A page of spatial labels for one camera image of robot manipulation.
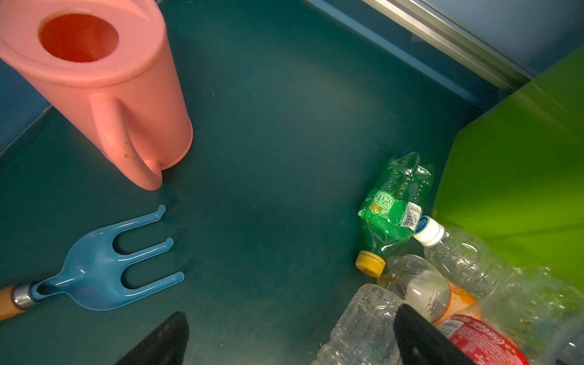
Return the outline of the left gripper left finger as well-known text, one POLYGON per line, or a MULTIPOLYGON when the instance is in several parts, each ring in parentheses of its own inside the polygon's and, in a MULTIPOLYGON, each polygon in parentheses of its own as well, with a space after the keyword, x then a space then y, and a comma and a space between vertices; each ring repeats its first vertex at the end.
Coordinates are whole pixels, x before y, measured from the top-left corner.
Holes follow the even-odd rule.
POLYGON ((177 364, 184 361, 189 324, 184 312, 175 312, 116 364, 177 364))

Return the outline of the Pocari Sweat bottle blue label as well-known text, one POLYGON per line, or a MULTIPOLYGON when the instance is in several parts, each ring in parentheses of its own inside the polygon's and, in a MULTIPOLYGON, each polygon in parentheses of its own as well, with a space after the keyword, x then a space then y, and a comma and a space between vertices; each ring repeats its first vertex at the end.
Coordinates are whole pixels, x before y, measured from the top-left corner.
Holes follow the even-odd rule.
POLYGON ((376 284, 351 299, 314 364, 401 364, 394 322, 404 301, 376 284))

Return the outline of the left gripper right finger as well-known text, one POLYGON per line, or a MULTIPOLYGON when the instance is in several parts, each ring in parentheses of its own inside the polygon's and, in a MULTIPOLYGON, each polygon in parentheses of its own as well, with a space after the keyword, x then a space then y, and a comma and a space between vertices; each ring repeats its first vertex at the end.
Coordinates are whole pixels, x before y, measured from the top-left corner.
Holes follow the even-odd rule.
POLYGON ((398 308, 393 328, 403 364, 475 365, 407 304, 398 308))

